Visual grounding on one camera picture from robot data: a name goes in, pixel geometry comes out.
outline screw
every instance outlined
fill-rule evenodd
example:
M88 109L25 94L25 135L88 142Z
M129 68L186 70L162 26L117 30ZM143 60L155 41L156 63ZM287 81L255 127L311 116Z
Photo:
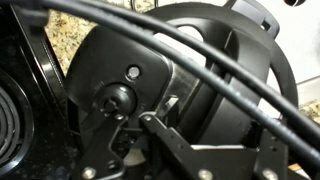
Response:
M146 121L151 121L152 118L151 118L151 116L145 116L144 119L145 119Z
M212 180L213 179L213 175L212 173L207 170L207 169L200 169L199 171L199 178L201 180Z
M140 69L137 66L130 67L127 76L130 79L137 79L140 76Z
M93 179L96 176L97 171L91 167L84 168L82 172L83 179Z
M278 175L270 169L265 169L262 171L262 175L266 180L278 180Z
M117 120L122 120L124 116L122 114L116 114L114 118L116 118Z
M112 99L109 99L107 102L105 102L103 107L101 108L101 112L106 112L106 113L114 113L117 110L118 110L118 103Z

